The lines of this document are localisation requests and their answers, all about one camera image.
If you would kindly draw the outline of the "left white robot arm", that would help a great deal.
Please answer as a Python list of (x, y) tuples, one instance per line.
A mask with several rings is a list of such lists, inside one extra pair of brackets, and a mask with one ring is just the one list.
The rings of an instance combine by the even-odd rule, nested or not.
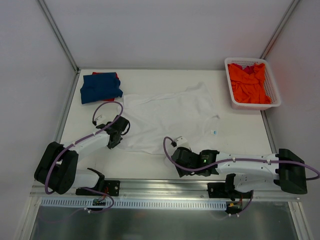
[(35, 170), (34, 179), (47, 187), (48, 192), (60, 195), (70, 189), (84, 196), (108, 194), (111, 187), (104, 174), (93, 168), (77, 169), (78, 162), (99, 149), (111, 150), (118, 146), (130, 127), (129, 120), (117, 115), (113, 122), (97, 125), (97, 131), (89, 137), (70, 144), (51, 142)]

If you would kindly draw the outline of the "white t shirt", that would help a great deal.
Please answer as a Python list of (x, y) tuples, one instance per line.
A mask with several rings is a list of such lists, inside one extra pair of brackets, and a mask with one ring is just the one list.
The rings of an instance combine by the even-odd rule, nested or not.
[(164, 137), (184, 137), (197, 153), (217, 147), (220, 117), (203, 82), (175, 93), (124, 95), (122, 116), (130, 122), (118, 145), (123, 151), (162, 155)]

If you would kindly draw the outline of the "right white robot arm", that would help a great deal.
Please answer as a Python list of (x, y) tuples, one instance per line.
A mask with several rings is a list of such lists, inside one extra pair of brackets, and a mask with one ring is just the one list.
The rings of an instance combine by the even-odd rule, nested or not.
[(282, 190), (305, 195), (308, 192), (304, 161), (292, 151), (261, 156), (232, 155), (217, 150), (194, 153), (178, 147), (171, 156), (178, 175), (225, 175), (224, 193), (235, 198), (250, 191)]

